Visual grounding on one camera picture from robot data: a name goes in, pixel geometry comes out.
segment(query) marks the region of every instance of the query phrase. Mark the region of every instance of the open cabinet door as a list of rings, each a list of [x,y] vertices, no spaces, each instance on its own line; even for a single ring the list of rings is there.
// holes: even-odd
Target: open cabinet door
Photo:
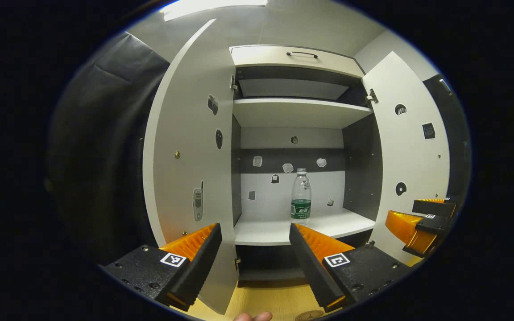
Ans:
[[[199,29],[160,83],[145,131],[143,184],[158,246],[220,223],[220,250],[198,298],[223,314],[239,273],[231,205],[235,65],[219,30],[215,19]]]
[[[378,100],[372,106],[382,146],[382,194],[370,240],[408,264],[415,256],[402,251],[405,244],[384,223],[389,210],[422,215],[412,213],[415,199],[445,197],[449,181],[445,127],[424,83],[393,51],[362,82]]]

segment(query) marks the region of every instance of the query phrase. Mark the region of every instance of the gray wall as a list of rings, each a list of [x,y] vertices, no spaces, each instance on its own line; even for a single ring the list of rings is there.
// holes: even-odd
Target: gray wall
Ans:
[[[384,31],[379,23],[330,0],[269,0],[265,7],[196,12],[168,22],[155,12],[128,32],[172,61],[208,20],[226,20],[227,45],[301,45],[353,56]]]
[[[391,51],[405,61],[422,81],[439,73],[437,68],[428,61],[418,49],[406,42],[391,30],[386,30],[366,47],[354,55],[359,65],[368,73]]]

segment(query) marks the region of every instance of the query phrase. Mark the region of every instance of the plastic bottle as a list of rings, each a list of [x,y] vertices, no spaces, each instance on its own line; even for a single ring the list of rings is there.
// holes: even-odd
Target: plastic bottle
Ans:
[[[308,226],[311,221],[311,184],[307,169],[296,170],[291,194],[291,223]]]

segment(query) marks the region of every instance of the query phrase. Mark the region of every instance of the green bottle label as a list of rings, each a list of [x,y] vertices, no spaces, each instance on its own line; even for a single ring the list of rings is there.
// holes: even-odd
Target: green bottle label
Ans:
[[[306,219],[311,216],[310,199],[294,199],[291,201],[291,218]]]

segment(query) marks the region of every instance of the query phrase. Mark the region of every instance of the white sticker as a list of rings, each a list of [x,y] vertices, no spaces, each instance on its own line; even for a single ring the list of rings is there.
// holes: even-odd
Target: white sticker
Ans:
[[[333,268],[350,263],[350,260],[342,253],[325,256],[324,259]]]
[[[261,156],[255,156],[253,157],[253,166],[255,167],[261,167],[261,164],[263,163],[263,158]]]
[[[292,164],[283,164],[283,171],[286,173],[290,173],[294,170]]]
[[[316,160],[316,164],[319,166],[319,167],[324,167],[324,166],[327,166],[327,160],[324,159],[324,158],[319,158]]]
[[[160,260],[160,262],[162,262],[163,264],[168,264],[168,265],[171,265],[171,266],[175,266],[176,268],[179,268],[179,266],[186,260],[186,257],[185,256],[181,256],[181,255],[178,255],[178,254],[171,254],[171,253],[168,253],[164,256],[164,258],[162,260]]]

